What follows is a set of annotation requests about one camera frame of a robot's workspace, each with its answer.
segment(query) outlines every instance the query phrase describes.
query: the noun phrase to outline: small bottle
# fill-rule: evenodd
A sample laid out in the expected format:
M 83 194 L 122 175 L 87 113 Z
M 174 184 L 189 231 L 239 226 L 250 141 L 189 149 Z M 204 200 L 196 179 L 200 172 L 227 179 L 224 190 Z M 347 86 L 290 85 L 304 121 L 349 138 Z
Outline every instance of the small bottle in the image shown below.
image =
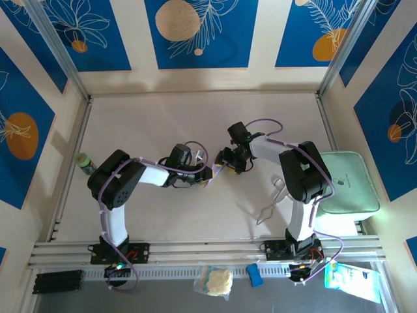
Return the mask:
M 92 160 L 85 153 L 78 153 L 75 157 L 76 164 L 87 175 L 91 175 L 97 169 Z

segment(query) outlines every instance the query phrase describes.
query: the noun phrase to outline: snack package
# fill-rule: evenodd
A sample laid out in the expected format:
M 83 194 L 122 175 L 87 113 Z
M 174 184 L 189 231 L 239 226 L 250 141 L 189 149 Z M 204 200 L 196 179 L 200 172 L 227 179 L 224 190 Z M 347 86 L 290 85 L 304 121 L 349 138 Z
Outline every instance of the snack package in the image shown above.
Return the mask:
M 371 269 L 341 264 L 336 261 L 326 266 L 324 286 L 342 290 L 351 295 L 381 303 L 379 274 Z
M 233 272 L 230 269 L 202 265 L 194 280 L 194 291 L 213 297 L 221 296 L 227 301 L 232 284 Z

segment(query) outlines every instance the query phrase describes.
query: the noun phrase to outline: white table surface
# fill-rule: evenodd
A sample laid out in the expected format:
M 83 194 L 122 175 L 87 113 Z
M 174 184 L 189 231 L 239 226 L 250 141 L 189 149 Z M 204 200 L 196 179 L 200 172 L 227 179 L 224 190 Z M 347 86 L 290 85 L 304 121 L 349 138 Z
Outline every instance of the white table surface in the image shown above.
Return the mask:
M 229 145 L 227 128 L 270 117 L 284 130 L 276 138 L 313 141 L 329 151 L 323 122 L 313 94 L 191 93 L 95 98 L 81 151 L 100 165 L 116 149 L 131 157 L 159 160 L 176 143 L 196 140 L 206 146 L 210 165 Z M 273 123 L 251 125 L 251 132 L 271 132 Z M 276 164 L 255 160 L 252 171 L 235 175 L 222 171 L 207 187 L 160 188 L 140 184 L 126 204 L 126 228 L 131 239 L 148 241 L 283 237 L 291 218 L 286 197 L 270 220 L 256 226 L 263 207 L 276 194 L 273 180 L 282 177 Z M 97 202 L 87 188 L 88 176 L 76 168 L 59 226 L 57 241 L 96 241 L 100 235 Z M 352 221 L 317 221 L 317 230 L 355 235 Z

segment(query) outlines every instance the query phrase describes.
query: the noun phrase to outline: gray floor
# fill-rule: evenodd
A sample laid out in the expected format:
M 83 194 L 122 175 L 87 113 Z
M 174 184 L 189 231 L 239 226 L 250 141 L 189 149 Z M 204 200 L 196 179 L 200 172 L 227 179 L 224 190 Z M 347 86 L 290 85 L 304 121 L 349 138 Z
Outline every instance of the gray floor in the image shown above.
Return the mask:
M 381 305 L 323 286 L 323 275 L 306 286 L 269 278 L 260 288 L 235 279 L 229 301 L 193 291 L 193 280 L 145 280 L 130 294 L 109 291 L 104 282 L 86 282 L 82 291 L 38 298 L 37 313 L 223 313 L 223 312 L 384 312 Z

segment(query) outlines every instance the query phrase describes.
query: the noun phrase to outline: blue sponge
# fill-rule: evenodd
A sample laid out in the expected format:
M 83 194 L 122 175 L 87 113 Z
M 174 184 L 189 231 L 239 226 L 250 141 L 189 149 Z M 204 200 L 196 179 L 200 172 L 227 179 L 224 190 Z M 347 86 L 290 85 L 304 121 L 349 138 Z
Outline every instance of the blue sponge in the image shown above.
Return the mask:
M 255 263 L 252 265 L 248 265 L 246 267 L 246 270 L 249 274 L 252 287 L 259 287 L 263 285 L 263 279 L 261 278 L 261 275 L 259 274 L 258 265 Z

